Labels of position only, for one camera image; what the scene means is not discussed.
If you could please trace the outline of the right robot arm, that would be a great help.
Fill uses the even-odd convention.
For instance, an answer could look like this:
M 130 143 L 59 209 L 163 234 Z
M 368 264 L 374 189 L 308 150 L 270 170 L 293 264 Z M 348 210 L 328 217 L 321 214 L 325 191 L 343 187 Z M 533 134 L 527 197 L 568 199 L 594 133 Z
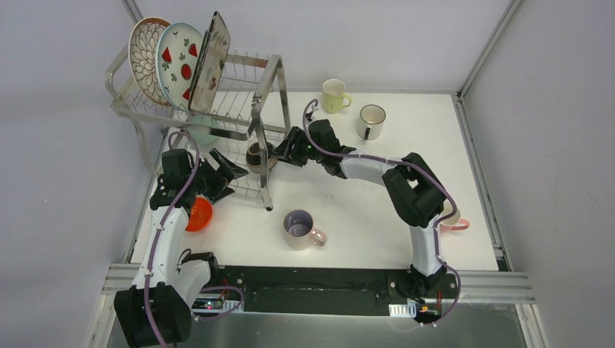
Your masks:
M 328 120 L 316 120 L 304 130 L 294 126 L 269 155 L 298 167 L 313 160 L 334 177 L 383 186 L 395 212 L 410 229 L 413 291 L 430 297 L 439 290 L 447 272 L 438 258 L 437 227 L 445 195 L 440 181 L 419 154 L 410 153 L 399 160 L 360 154 L 354 147 L 339 142 Z

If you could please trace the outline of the mint green bowl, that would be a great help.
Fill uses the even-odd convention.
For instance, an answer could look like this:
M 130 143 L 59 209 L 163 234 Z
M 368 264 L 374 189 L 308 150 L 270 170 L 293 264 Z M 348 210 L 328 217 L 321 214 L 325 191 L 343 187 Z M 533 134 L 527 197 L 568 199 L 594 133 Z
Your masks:
M 218 121 L 211 118 L 210 116 L 201 116 L 201 115 L 188 116 L 186 120 L 191 121 L 192 123 L 195 123 L 195 124 L 200 124 L 200 125 L 214 127 L 214 128 L 217 128 L 219 126 Z M 217 136 L 211 135 L 209 133 L 204 133 L 203 131 L 200 131 L 200 130 L 188 129 L 188 132 L 190 133 L 191 137 L 197 142 L 199 146 L 207 146 L 218 140 Z

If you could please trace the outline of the square flower pattern plate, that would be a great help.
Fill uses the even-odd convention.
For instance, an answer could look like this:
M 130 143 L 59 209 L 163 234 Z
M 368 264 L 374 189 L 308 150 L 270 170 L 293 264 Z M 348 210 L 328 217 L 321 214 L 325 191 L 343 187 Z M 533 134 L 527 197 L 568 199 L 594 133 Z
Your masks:
M 214 12 L 202 42 L 195 76 L 190 86 L 188 109 L 208 114 L 212 108 L 226 63 L 231 35 L 220 12 Z

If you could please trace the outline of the brown patterned small bowl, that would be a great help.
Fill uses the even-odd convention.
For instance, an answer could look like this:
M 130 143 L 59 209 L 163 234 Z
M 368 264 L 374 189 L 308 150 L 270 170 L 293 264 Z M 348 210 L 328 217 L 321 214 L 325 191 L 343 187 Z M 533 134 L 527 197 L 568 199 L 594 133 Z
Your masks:
M 271 171 L 277 165 L 278 159 L 271 156 L 272 151 L 274 150 L 272 143 L 267 141 L 266 146 L 269 154 L 268 170 Z M 260 145 L 257 141 L 254 141 L 249 145 L 245 154 L 245 160 L 250 171 L 253 173 L 261 172 L 261 151 Z

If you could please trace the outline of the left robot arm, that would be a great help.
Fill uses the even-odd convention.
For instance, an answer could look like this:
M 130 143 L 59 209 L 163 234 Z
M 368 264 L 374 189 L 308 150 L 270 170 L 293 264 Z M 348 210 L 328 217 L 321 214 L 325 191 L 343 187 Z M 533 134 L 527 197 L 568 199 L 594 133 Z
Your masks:
M 181 251 L 181 236 L 198 196 L 216 203 L 232 194 L 229 184 L 248 171 L 215 148 L 209 154 L 217 167 L 186 149 L 162 154 L 162 173 L 149 200 L 152 224 L 148 250 L 129 288 L 118 291 L 114 300 L 130 347 L 185 342 L 191 333 L 191 307 L 197 295 L 220 287 L 214 254 Z

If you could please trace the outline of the orange plastic bowl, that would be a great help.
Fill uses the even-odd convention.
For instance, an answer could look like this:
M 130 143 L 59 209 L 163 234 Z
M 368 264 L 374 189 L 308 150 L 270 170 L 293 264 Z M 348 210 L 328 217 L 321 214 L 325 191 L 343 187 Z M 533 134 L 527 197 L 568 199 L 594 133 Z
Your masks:
M 212 220 L 212 204 L 203 196 L 198 196 L 191 208 L 187 232 L 198 232 L 206 228 Z

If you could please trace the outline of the floral petal brown-rim plate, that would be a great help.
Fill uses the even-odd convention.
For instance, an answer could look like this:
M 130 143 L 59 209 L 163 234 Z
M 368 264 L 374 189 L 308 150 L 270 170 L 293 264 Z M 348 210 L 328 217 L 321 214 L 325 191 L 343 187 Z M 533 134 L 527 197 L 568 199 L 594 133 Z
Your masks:
M 170 23 L 158 17 L 146 17 L 135 24 L 128 42 L 131 74 L 141 92 L 155 104 L 170 106 L 160 88 L 155 62 L 157 44 Z

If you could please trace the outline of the watermelon pattern round plate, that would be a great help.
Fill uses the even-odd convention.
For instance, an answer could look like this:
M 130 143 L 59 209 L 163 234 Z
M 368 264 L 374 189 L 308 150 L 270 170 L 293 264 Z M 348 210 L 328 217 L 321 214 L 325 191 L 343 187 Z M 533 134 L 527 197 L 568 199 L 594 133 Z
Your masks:
M 159 86 L 167 101 L 181 111 L 188 109 L 202 41 L 197 29 L 178 22 L 164 29 L 157 43 L 155 63 Z

